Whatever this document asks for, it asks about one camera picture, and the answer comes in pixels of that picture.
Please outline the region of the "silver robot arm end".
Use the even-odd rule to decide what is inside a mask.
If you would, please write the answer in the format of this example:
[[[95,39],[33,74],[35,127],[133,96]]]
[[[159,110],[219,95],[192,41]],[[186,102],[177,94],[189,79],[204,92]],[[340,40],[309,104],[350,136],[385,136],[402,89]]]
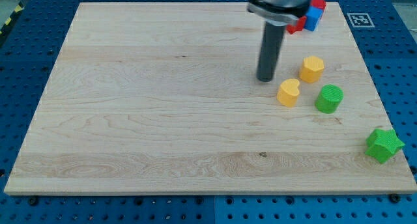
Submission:
[[[247,11],[275,27],[295,26],[306,14],[311,0],[248,0]]]

